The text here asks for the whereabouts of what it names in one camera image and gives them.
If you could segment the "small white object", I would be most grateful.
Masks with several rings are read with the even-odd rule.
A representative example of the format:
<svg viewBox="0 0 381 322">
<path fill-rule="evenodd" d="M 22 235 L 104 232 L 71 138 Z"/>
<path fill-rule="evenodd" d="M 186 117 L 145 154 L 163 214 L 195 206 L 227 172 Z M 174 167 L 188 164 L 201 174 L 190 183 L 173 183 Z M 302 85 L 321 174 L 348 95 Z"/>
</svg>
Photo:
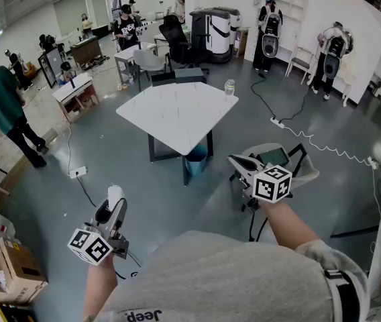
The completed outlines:
<svg viewBox="0 0 381 322">
<path fill-rule="evenodd" d="M 118 185 L 110 186 L 107 190 L 108 210 L 113 212 L 117 204 L 125 198 L 123 190 Z"/>
</svg>

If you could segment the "black table base frame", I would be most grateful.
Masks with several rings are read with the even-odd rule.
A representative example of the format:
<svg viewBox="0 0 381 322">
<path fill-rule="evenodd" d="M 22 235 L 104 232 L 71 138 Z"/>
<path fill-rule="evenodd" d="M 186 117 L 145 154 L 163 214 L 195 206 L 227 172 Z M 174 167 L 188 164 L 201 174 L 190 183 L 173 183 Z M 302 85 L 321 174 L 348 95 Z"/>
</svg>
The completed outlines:
<svg viewBox="0 0 381 322">
<path fill-rule="evenodd" d="M 213 131 L 211 130 L 207 135 L 207 156 L 208 158 L 211 158 L 213 156 Z M 185 156 L 178 153 L 177 151 L 173 151 L 171 154 L 164 154 L 164 155 L 155 155 L 155 148 L 154 148 L 154 140 L 155 138 L 148 134 L 148 149 L 149 149 L 149 157 L 150 162 L 157 162 L 161 160 L 169 160 L 173 158 L 180 158 L 182 161 L 182 174 L 183 174 L 183 184 L 184 186 L 188 185 L 189 182 L 189 171 L 186 167 L 186 159 Z"/>
</svg>

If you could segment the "black box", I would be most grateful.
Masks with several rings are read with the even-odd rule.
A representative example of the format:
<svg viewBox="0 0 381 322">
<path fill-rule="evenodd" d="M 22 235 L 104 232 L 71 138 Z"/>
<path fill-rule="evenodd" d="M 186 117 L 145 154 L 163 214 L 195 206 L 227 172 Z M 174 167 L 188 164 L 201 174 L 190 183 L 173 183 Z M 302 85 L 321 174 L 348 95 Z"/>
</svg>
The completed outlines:
<svg viewBox="0 0 381 322">
<path fill-rule="evenodd" d="M 176 82 L 175 73 L 167 72 L 167 73 L 152 75 L 151 82 L 153 87 L 175 83 Z"/>
</svg>

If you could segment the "person's left forearm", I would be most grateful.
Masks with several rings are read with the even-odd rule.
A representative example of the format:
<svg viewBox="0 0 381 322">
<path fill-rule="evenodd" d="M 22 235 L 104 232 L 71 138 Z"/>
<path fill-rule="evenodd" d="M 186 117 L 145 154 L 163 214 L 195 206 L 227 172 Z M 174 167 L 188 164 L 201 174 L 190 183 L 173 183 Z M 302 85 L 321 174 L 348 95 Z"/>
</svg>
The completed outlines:
<svg viewBox="0 0 381 322">
<path fill-rule="evenodd" d="M 99 265 L 89 265 L 83 322 L 94 321 L 116 286 L 113 254 L 108 255 Z"/>
</svg>

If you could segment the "grey shell chair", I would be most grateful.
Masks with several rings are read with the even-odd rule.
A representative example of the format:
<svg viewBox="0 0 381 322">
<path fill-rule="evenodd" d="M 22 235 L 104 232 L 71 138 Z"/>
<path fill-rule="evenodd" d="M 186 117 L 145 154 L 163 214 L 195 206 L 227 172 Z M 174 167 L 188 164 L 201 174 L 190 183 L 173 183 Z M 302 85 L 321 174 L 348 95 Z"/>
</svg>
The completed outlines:
<svg viewBox="0 0 381 322">
<path fill-rule="evenodd" d="M 150 80 L 149 72 L 160 72 L 163 70 L 163 73 L 166 73 L 166 67 L 170 64 L 170 55 L 166 53 L 162 58 L 147 50 L 135 50 L 133 52 L 133 61 L 137 65 L 138 89 L 141 92 L 140 72 L 144 71 L 148 80 Z"/>
<path fill-rule="evenodd" d="M 289 159 L 289 163 L 283 168 L 292 172 L 292 182 L 291 182 L 290 194 L 289 196 L 285 198 L 292 198 L 293 197 L 293 194 L 291 193 L 292 190 L 304 184 L 307 184 L 311 182 L 312 180 L 315 180 L 319 176 L 319 171 L 313 166 L 310 156 L 308 155 L 307 151 L 305 150 L 302 144 L 298 144 L 292 150 L 286 151 L 284 147 L 281 146 L 280 144 L 266 143 L 266 144 L 260 144 L 260 145 L 251 147 L 245 150 L 242 154 L 234 154 L 234 155 L 242 155 L 242 156 L 249 156 L 252 158 L 256 158 L 258 154 L 267 152 L 269 150 L 274 150 L 276 148 L 282 148 L 284 152 L 287 154 Z M 233 174 L 229 177 L 229 180 L 232 182 L 234 179 L 238 179 L 242 183 L 243 185 L 243 188 L 241 191 L 241 194 L 242 194 L 243 189 L 246 188 L 246 184 L 244 184 L 241 181 L 242 180 L 241 178 L 236 177 L 234 173 L 234 168 L 233 168 Z"/>
</svg>

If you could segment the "black office chair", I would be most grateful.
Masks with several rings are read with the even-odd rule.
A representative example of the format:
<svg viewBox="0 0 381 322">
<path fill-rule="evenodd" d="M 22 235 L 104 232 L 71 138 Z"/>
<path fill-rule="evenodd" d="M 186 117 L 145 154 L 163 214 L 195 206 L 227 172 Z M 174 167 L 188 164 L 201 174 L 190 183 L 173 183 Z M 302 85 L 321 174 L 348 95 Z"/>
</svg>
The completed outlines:
<svg viewBox="0 0 381 322">
<path fill-rule="evenodd" d="M 177 64 L 189 68 L 200 68 L 209 74 L 208 68 L 201 68 L 201 63 L 209 61 L 212 52 L 203 47 L 203 40 L 208 36 L 206 33 L 197 33 L 195 43 L 189 42 L 182 29 L 182 24 L 177 16 L 171 14 L 163 18 L 163 24 L 159 27 L 169 47 L 169 57 Z"/>
</svg>

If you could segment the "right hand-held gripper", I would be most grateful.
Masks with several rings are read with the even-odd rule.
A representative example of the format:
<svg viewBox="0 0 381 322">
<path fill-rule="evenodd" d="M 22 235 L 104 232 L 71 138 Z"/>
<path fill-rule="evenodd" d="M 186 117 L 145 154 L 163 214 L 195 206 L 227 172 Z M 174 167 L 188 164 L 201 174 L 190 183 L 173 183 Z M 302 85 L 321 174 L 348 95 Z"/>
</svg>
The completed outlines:
<svg viewBox="0 0 381 322">
<path fill-rule="evenodd" d="M 292 172 L 279 165 L 265 167 L 259 160 L 249 156 L 229 155 L 236 177 L 246 184 L 242 192 L 241 211 L 255 212 L 259 202 L 277 203 L 289 196 Z"/>
</svg>

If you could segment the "person's right forearm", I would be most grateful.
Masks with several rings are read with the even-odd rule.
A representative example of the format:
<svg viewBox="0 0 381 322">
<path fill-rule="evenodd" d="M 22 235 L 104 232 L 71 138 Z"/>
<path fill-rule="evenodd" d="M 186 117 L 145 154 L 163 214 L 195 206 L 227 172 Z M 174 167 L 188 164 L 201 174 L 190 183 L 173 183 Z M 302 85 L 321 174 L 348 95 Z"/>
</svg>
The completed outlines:
<svg viewBox="0 0 381 322">
<path fill-rule="evenodd" d="M 318 235 L 300 219 L 284 201 L 260 201 L 274 237 L 280 246 L 295 250 L 299 246 L 319 239 Z"/>
</svg>

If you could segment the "dark tablet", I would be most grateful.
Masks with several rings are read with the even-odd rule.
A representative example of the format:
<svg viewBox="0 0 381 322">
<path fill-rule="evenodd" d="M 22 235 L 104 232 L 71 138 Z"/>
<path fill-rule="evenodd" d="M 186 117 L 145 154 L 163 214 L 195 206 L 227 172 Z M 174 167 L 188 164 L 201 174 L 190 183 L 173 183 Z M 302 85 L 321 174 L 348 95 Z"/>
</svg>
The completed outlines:
<svg viewBox="0 0 381 322">
<path fill-rule="evenodd" d="M 256 159 L 264 165 L 271 164 L 273 166 L 285 167 L 289 163 L 288 156 L 282 148 L 260 153 L 256 156 Z"/>
</svg>

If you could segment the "brown wooden cabinet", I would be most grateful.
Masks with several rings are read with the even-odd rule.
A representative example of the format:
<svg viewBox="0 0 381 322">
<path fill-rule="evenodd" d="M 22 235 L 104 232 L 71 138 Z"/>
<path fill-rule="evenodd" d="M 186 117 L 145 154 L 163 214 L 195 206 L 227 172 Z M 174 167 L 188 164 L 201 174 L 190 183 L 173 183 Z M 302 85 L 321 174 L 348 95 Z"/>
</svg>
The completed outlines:
<svg viewBox="0 0 381 322">
<path fill-rule="evenodd" d="M 72 57 L 77 65 L 82 66 L 93 59 L 102 56 L 97 36 L 92 36 L 70 46 Z"/>
</svg>

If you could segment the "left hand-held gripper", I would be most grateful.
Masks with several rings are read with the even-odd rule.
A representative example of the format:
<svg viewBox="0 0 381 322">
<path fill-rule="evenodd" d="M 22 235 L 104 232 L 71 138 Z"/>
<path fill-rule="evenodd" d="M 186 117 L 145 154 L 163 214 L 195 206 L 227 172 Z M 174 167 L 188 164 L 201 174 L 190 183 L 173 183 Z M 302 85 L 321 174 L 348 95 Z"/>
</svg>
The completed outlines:
<svg viewBox="0 0 381 322">
<path fill-rule="evenodd" d="M 106 198 L 97 207 L 95 220 L 98 224 L 107 227 L 97 228 L 96 225 L 85 222 L 81 228 L 76 228 L 67 246 L 81 260 L 98 266 L 107 256 L 114 255 L 127 258 L 128 240 L 120 234 L 119 230 L 124 222 L 127 211 L 127 201 L 121 198 L 116 203 Z"/>
</svg>

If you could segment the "white wooden chair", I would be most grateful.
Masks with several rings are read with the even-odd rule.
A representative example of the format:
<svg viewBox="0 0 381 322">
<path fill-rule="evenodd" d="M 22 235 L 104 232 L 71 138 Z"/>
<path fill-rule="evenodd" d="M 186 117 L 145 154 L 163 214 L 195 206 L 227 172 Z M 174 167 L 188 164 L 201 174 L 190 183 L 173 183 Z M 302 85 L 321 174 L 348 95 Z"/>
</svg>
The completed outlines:
<svg viewBox="0 0 381 322">
<path fill-rule="evenodd" d="M 303 78 L 301 80 L 301 84 L 303 84 L 307 75 L 311 71 L 314 59 L 315 54 L 312 53 L 310 50 L 300 46 L 296 46 L 290 56 L 285 77 L 289 77 L 292 69 L 296 67 L 303 72 Z"/>
</svg>

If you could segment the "white top wooden desk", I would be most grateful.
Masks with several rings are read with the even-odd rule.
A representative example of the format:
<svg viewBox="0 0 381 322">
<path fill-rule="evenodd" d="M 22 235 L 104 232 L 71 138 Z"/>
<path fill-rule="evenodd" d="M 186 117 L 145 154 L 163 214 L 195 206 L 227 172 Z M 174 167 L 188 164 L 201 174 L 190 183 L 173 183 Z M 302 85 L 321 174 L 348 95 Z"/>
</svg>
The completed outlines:
<svg viewBox="0 0 381 322">
<path fill-rule="evenodd" d="M 53 97 L 69 124 L 74 123 L 100 103 L 93 78 L 88 73 L 79 74 L 70 82 L 62 85 L 53 93 Z"/>
</svg>

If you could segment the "brown cardboard box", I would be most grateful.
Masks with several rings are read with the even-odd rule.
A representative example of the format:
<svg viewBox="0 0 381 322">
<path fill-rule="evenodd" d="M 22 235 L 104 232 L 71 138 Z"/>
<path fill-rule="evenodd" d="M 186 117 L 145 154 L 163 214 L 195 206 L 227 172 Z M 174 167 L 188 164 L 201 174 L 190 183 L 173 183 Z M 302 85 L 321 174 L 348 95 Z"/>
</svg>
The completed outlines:
<svg viewBox="0 0 381 322">
<path fill-rule="evenodd" d="M 28 305 L 47 285 L 32 251 L 0 238 L 0 303 Z"/>
</svg>

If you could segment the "white black robot machine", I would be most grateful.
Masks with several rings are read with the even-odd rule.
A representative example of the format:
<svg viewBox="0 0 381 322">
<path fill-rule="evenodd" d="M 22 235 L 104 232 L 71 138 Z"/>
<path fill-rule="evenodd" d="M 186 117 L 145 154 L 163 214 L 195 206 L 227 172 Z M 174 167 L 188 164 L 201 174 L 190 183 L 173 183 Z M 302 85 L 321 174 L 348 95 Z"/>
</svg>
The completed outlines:
<svg viewBox="0 0 381 322">
<path fill-rule="evenodd" d="M 229 35 L 229 45 L 233 47 L 235 42 L 235 37 L 237 29 L 241 25 L 240 12 L 238 9 L 233 9 L 229 7 L 216 7 L 220 11 L 226 11 L 230 14 L 230 35 Z"/>
<path fill-rule="evenodd" d="M 212 63 L 228 62 L 231 59 L 230 13 L 220 8 L 210 8 L 192 11 L 189 15 L 192 17 L 193 47 L 211 52 Z"/>
</svg>

